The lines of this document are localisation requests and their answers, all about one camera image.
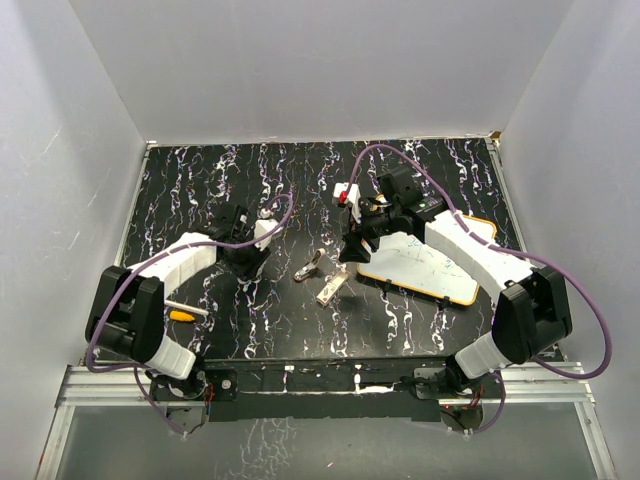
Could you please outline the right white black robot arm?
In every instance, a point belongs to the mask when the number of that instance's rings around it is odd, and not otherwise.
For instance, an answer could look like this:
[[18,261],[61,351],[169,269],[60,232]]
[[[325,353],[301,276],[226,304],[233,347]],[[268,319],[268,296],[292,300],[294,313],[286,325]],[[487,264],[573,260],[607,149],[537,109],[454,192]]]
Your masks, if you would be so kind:
[[361,197],[355,184],[338,183],[334,202],[349,211],[342,263],[368,263],[382,238],[402,232],[441,252],[473,278],[495,305],[491,330],[448,356],[442,370],[413,385],[460,397],[478,389],[482,377],[523,364],[567,337],[573,329],[564,277],[537,268],[461,227],[459,214],[440,196],[429,196],[407,167],[378,178],[381,198]]

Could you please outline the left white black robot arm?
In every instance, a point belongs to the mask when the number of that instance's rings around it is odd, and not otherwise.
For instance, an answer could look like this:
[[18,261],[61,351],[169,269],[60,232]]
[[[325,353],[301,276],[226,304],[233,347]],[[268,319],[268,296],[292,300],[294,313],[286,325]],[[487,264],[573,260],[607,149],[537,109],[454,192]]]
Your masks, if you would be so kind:
[[207,227],[132,267],[103,271],[85,330],[88,352],[98,347],[172,378],[182,397],[194,399],[207,376],[197,355],[165,332],[165,300],[196,274],[221,263],[246,282],[261,273],[271,237],[280,230],[273,218],[253,220],[241,206],[223,207]]

